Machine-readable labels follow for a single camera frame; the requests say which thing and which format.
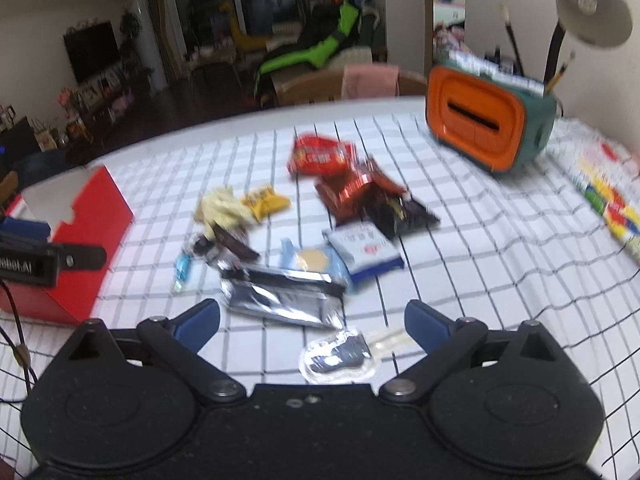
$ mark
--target pink towel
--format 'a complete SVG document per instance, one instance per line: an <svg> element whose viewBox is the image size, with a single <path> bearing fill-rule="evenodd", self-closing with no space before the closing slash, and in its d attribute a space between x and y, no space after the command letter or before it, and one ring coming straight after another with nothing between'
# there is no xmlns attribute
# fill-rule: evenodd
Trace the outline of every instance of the pink towel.
<svg viewBox="0 0 640 480"><path fill-rule="evenodd" d="M395 97L399 74L397 66L383 63L347 65L342 78L342 98Z"/></svg>

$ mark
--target blue gripper pad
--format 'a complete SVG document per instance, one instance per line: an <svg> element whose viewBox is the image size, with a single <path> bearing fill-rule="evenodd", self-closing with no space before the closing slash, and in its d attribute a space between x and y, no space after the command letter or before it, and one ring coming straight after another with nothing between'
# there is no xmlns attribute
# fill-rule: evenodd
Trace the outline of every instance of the blue gripper pad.
<svg viewBox="0 0 640 480"><path fill-rule="evenodd" d="M425 303L411 300L404 310L404 328L428 354L451 337L456 324Z"/></svg>
<svg viewBox="0 0 640 480"><path fill-rule="evenodd" d="M204 300L170 321L172 335L182 346L197 354L220 328L220 306Z"/></svg>

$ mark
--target television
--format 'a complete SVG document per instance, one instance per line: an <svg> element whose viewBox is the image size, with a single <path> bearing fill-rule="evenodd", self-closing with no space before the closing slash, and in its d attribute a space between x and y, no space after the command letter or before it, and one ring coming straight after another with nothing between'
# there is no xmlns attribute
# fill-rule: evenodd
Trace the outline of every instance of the television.
<svg viewBox="0 0 640 480"><path fill-rule="evenodd" d="M78 84L120 59L111 22L67 34L65 46Z"/></svg>

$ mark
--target pencil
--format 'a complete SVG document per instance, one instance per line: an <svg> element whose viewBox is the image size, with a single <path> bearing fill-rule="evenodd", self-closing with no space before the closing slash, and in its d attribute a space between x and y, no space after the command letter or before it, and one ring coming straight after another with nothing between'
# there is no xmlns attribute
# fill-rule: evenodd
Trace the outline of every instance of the pencil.
<svg viewBox="0 0 640 480"><path fill-rule="evenodd" d="M546 84L546 86L545 86L545 95L547 95L547 94L552 92L552 90L555 88L555 86L558 84L558 82L562 79L562 76L566 72L566 69L569 68L569 65L571 65L572 62L574 62L574 59L575 59L575 50L572 50L571 54L569 54L569 59L566 60L564 63L562 63L562 66L560 67L560 70L558 70L556 75L551 78L551 81L549 81Z"/></svg>

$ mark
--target red box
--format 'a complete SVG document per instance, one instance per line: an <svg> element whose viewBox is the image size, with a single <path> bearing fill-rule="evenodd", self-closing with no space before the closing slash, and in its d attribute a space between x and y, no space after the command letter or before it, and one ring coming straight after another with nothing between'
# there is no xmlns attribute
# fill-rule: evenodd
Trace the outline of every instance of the red box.
<svg viewBox="0 0 640 480"><path fill-rule="evenodd" d="M79 324L91 317L102 281L133 213L104 166L67 171L24 190L22 200L12 216L48 222L50 241L95 244L107 252L107 262L101 270L63 270L54 288L7 282L20 316ZM2 291L0 308L11 312Z"/></svg>

